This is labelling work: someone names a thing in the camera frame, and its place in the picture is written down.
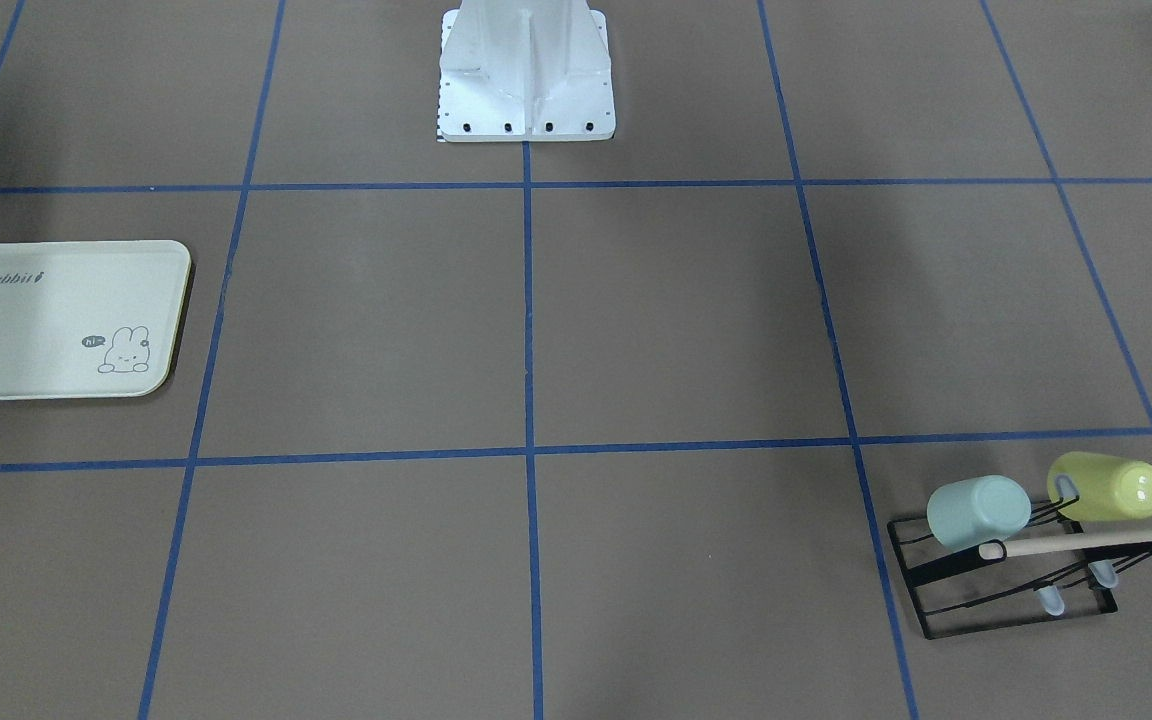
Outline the green plastic cup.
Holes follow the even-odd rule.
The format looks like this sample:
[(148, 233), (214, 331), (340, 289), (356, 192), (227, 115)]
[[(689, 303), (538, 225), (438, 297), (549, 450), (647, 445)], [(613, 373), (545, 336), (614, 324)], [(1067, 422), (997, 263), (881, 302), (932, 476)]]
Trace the green plastic cup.
[(1005, 541), (1026, 526), (1030, 514), (1032, 506), (1025, 488), (1002, 475), (956, 480), (935, 488), (925, 509), (932, 536), (950, 552)]

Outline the cream rabbit tray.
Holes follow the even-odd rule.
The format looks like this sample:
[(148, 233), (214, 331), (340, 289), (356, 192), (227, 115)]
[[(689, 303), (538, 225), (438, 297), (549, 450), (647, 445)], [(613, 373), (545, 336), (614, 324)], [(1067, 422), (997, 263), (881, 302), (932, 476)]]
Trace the cream rabbit tray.
[(0, 243), (0, 401), (150, 395), (191, 272), (174, 240)]

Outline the yellow plastic cup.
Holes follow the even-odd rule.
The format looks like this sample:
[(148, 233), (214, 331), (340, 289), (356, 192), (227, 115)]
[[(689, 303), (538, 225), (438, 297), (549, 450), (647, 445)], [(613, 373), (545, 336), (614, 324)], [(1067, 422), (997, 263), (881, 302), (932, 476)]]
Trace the yellow plastic cup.
[(1073, 521), (1152, 518), (1152, 465), (1140, 460), (1073, 450), (1048, 469), (1049, 500)]

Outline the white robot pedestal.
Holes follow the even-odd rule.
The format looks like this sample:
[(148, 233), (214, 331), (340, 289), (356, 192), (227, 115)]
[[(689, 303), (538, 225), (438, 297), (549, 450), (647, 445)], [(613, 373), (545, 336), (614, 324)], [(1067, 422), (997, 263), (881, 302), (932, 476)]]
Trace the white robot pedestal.
[(438, 141), (616, 135), (607, 18), (585, 1), (462, 1), (440, 32)]

